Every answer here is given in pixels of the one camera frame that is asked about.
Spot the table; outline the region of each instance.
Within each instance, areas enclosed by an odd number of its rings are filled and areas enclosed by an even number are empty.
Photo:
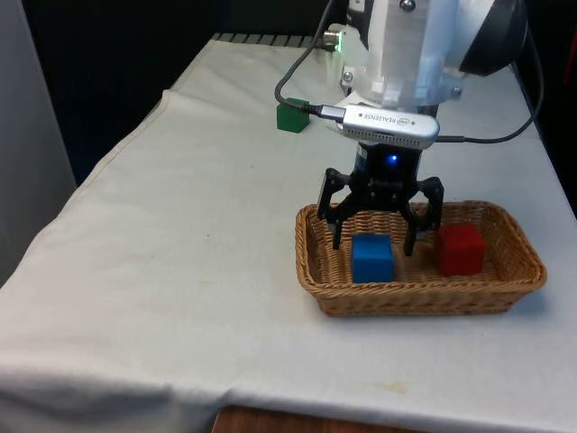
[[[0,291],[0,431],[208,431],[242,405],[434,432],[575,431],[577,225],[531,128],[436,144],[420,178],[523,226],[550,272],[507,315],[324,316],[297,282],[294,225],[356,146],[275,127],[299,49],[212,41],[33,242]],[[336,102],[323,54],[287,95]],[[528,117],[514,74],[471,78],[444,134]]]
[[[303,417],[248,408],[226,408],[217,415],[212,433],[417,433],[415,430],[370,426],[332,419]]]

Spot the black cable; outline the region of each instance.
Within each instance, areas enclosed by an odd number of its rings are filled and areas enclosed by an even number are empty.
[[[302,56],[300,56],[297,59],[297,61],[295,61],[295,63],[293,63],[293,65],[287,71],[285,76],[280,79],[279,84],[277,84],[277,86],[274,89],[274,97],[277,99],[277,101],[279,101],[279,103],[281,103],[284,106],[290,106],[291,108],[296,108],[297,110],[302,111],[304,113],[308,113],[310,115],[320,115],[322,106],[312,106],[310,104],[292,102],[286,99],[284,96],[282,96],[280,92],[282,91],[282,88],[285,86],[285,84],[287,84],[287,82],[292,78],[293,74],[298,69],[298,67],[303,63],[303,61],[305,61],[308,55],[311,52],[313,52],[313,49],[318,44],[321,36],[323,35],[323,32],[325,31],[326,22],[328,21],[329,14],[333,9],[334,3],[335,0],[328,1],[328,3],[326,4],[325,11],[323,12],[323,16],[321,17],[321,21],[318,25],[318,28],[316,29],[313,41],[310,42],[310,45],[308,46],[307,50],[302,54]]]
[[[437,142],[438,143],[479,143],[479,144],[495,144],[495,143],[504,143],[514,138],[519,137],[524,131],[527,130],[533,122],[537,120],[539,114],[541,113],[541,109],[543,108],[543,102],[545,101],[545,73],[543,72],[543,63],[541,63],[541,58],[539,56],[539,51],[537,50],[535,39],[533,38],[533,33],[531,33],[531,29],[527,29],[527,40],[529,42],[529,48],[531,50],[531,54],[533,55],[533,60],[535,61],[536,72],[539,80],[539,99],[533,114],[527,120],[527,122],[517,129],[513,134],[506,135],[500,138],[471,138],[471,137],[464,137],[459,135],[441,135],[439,136]]]

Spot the wicker basket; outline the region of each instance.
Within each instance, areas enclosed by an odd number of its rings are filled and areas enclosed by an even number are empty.
[[[474,223],[488,245],[483,273],[445,278],[435,266],[434,233],[417,242],[413,257],[402,253],[407,223],[399,214],[358,214],[343,226],[341,249],[335,251],[316,206],[305,207],[297,217],[298,280],[333,317],[502,313],[545,285],[544,265],[506,210],[485,202],[446,204],[443,224],[461,222]],[[391,235],[394,282],[352,283],[352,235],[360,233]]]

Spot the dark background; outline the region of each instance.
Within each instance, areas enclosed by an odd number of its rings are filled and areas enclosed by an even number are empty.
[[[331,22],[344,19],[347,0]],[[141,122],[214,32],[312,34],[325,0],[24,0],[60,129],[79,182]],[[543,58],[546,148],[577,210],[571,146],[577,111],[574,0],[527,0]],[[528,99],[538,91],[528,53],[518,62]]]

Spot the basket rim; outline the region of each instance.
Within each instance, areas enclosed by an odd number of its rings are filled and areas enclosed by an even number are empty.
[[[412,205],[423,206],[425,203],[412,203]],[[527,259],[531,262],[534,278],[523,280],[506,281],[438,281],[438,282],[401,282],[390,283],[319,283],[313,279],[308,266],[308,253],[306,243],[307,238],[307,217],[316,213],[316,205],[308,205],[300,209],[297,215],[296,226],[296,249],[297,249],[297,275],[301,286],[311,295],[318,299],[335,299],[342,297],[364,297],[370,295],[394,295],[400,289],[407,293],[410,290],[415,295],[428,293],[431,290],[443,290],[445,294],[459,294],[466,289],[467,293],[483,292],[487,293],[490,288],[493,294],[519,294],[529,293],[543,287],[547,282],[547,269],[542,263],[535,248],[529,243],[528,238],[513,216],[504,208],[489,201],[462,201],[447,202],[444,207],[483,207],[493,208],[505,217],[508,228],[517,238],[519,245],[525,250]]]

